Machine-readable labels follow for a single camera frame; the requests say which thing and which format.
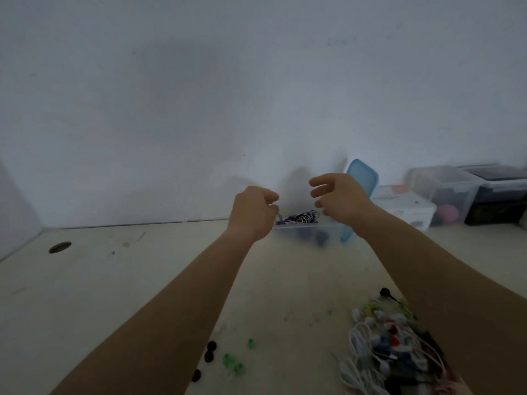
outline forearm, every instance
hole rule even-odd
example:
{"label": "forearm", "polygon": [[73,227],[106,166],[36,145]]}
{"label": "forearm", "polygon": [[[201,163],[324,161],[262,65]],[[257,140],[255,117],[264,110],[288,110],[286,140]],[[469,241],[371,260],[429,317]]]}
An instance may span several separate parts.
{"label": "forearm", "polygon": [[224,233],[52,394],[184,393],[252,244]]}
{"label": "forearm", "polygon": [[474,393],[523,391],[524,298],[378,208],[354,225]]}

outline person's left hand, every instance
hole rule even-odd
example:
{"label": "person's left hand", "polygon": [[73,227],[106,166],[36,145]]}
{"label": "person's left hand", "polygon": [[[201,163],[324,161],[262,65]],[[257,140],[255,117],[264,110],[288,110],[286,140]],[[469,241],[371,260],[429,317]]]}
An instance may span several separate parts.
{"label": "person's left hand", "polygon": [[249,186],[234,197],[226,234],[252,242],[264,238],[274,225],[278,213],[278,194],[267,188]]}

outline white table top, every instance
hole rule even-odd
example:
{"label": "white table top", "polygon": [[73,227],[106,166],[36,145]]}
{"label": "white table top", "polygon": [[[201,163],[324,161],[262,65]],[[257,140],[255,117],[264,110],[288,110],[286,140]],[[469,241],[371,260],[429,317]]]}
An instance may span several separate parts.
{"label": "white table top", "polygon": [[[47,394],[93,348],[211,243],[225,221],[44,232],[0,263],[0,393]],[[527,231],[433,228],[433,240],[527,297]],[[49,254],[61,241],[73,245]],[[372,290],[399,292],[361,239],[324,249],[272,233],[250,251],[187,393],[342,393],[336,358],[349,310]],[[246,348],[254,338],[254,350]],[[246,366],[227,379],[225,352]]]}

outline person's left arm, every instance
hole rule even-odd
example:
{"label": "person's left arm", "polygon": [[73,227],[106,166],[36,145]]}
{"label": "person's left arm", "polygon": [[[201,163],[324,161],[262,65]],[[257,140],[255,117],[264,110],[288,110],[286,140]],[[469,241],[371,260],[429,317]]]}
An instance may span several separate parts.
{"label": "person's left arm", "polygon": [[182,394],[255,241],[273,228],[278,194],[238,194],[226,231],[51,392]]}

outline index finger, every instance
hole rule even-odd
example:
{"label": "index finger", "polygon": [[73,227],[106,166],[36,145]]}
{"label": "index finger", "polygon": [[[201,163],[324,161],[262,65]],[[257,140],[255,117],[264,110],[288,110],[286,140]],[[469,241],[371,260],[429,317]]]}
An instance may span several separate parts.
{"label": "index finger", "polygon": [[278,194],[275,193],[274,191],[271,191],[270,189],[265,188],[265,187],[258,187],[258,186],[250,186],[250,187],[252,187],[256,191],[259,191],[263,195],[265,202],[267,202],[268,204],[272,204],[273,202],[278,201]]}
{"label": "index finger", "polygon": [[338,173],[326,173],[325,175],[313,177],[309,181],[311,187],[321,186],[323,184],[334,184]]}

